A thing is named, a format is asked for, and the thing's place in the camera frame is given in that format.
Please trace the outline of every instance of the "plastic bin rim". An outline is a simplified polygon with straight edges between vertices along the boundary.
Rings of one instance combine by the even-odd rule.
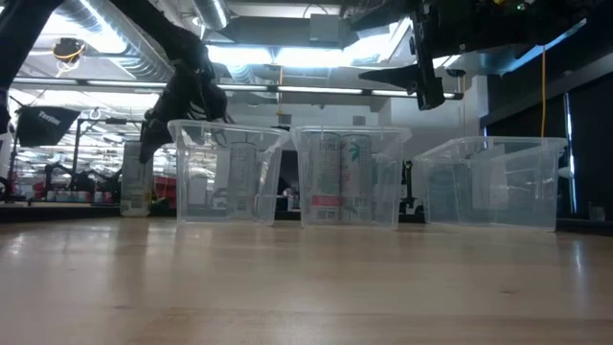
[[[439,145],[433,149],[429,149],[428,151],[419,154],[417,156],[415,156],[415,158],[413,158],[416,161],[424,161],[427,159],[448,159],[448,158],[443,158],[443,157],[437,157],[435,154],[438,153],[441,150],[445,150],[453,145],[457,145],[457,144],[461,144],[461,143],[465,143],[468,141],[472,141],[472,140],[477,140],[477,141],[486,141],[488,139],[498,139],[500,141],[508,141],[511,143],[537,143],[537,142],[551,142],[553,145],[558,145],[560,146],[560,148],[564,148],[568,145],[568,140],[566,140],[565,138],[540,138],[540,137],[501,137],[501,136],[471,136],[471,137],[464,137],[464,138],[457,138],[457,139],[451,139],[448,142]]]
[[[260,127],[260,126],[246,126],[246,125],[235,125],[235,124],[224,124],[224,123],[211,123],[206,121],[197,121],[197,120],[172,120],[169,121],[168,128],[169,130],[174,130],[175,126],[181,127],[201,127],[201,128],[217,128],[217,129],[240,129],[240,130],[250,130],[257,133],[269,133],[269,134],[279,134],[284,139],[290,139],[289,132],[283,129],[277,128],[269,128],[269,127]]]
[[[289,131],[292,136],[298,132],[304,131],[352,131],[352,132],[375,132],[375,133],[395,133],[402,135],[402,141],[411,139],[413,133],[408,127],[392,127],[392,126],[296,126]]]

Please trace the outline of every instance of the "black softbox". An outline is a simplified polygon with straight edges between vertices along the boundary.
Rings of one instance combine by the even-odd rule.
[[[17,121],[19,144],[25,148],[57,145],[79,115],[58,106],[22,106]]]

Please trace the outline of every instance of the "wooden table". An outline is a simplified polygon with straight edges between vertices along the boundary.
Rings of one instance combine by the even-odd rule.
[[[613,239],[106,218],[0,225],[0,344],[604,344]]]

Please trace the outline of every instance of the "wooden tabletop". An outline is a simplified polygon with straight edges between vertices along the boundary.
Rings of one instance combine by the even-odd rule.
[[[105,218],[0,225],[0,344],[605,344],[613,239]]]

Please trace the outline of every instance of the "clear plastic bin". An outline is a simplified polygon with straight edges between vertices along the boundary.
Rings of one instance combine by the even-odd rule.
[[[414,160],[427,222],[556,227],[561,138],[470,137]]]
[[[304,227],[396,229],[408,128],[298,126]]]
[[[275,220],[284,130],[169,122],[177,147],[177,218],[192,221]]]

